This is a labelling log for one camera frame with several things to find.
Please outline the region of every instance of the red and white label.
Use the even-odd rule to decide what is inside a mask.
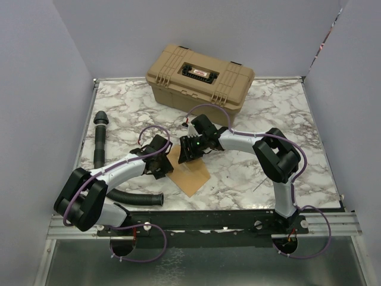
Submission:
[[[195,74],[199,74],[200,76],[208,76],[208,73],[207,72],[203,72],[202,70],[197,70],[197,69],[194,69],[193,70],[193,73]]]

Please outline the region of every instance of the black hose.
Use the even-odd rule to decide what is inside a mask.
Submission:
[[[95,124],[95,149],[94,149],[94,168],[101,168],[105,165],[105,143],[106,125],[108,124],[107,114],[99,111],[94,118]],[[106,195],[110,200],[122,204],[133,206],[162,206],[164,204],[164,194],[131,194],[118,189],[112,189]]]

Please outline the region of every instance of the marble tabletop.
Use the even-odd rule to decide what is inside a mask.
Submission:
[[[179,144],[179,138],[187,134],[186,128],[181,126],[185,112],[157,103],[145,79],[101,81],[81,157],[81,165],[85,169],[93,169],[95,127],[92,120],[99,110],[104,110],[110,120],[107,126],[106,163],[118,160],[138,147],[138,135],[145,126],[164,126],[169,130],[173,144]],[[233,127],[247,132],[279,128],[288,139],[304,149],[308,158],[306,171],[295,182],[298,204],[340,207],[339,196],[300,80],[255,80]],[[155,129],[148,130],[145,133],[146,141],[150,141],[156,132]],[[153,176],[140,176],[123,183],[118,189],[145,194],[164,193],[162,207],[127,206],[129,210],[242,210],[274,207],[272,182],[261,170],[255,156],[224,151],[212,152],[203,160],[211,178],[191,198],[168,177],[155,180]]]

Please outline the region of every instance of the toolbox handle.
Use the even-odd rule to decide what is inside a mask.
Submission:
[[[190,77],[190,78],[192,78],[192,79],[199,80],[200,82],[205,82],[205,83],[209,83],[209,84],[212,84],[213,81],[214,81],[214,79],[216,79],[217,76],[218,76],[217,73],[210,73],[210,74],[209,74],[209,77],[198,76],[197,74],[190,73],[190,72],[189,72],[190,70],[192,70],[192,66],[191,66],[190,64],[186,64],[186,65],[183,67],[182,75],[183,75],[183,76]]]

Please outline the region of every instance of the toolbox lid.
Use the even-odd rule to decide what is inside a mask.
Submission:
[[[228,110],[241,109],[254,71],[182,46],[168,45],[146,75],[151,86],[178,91]]]

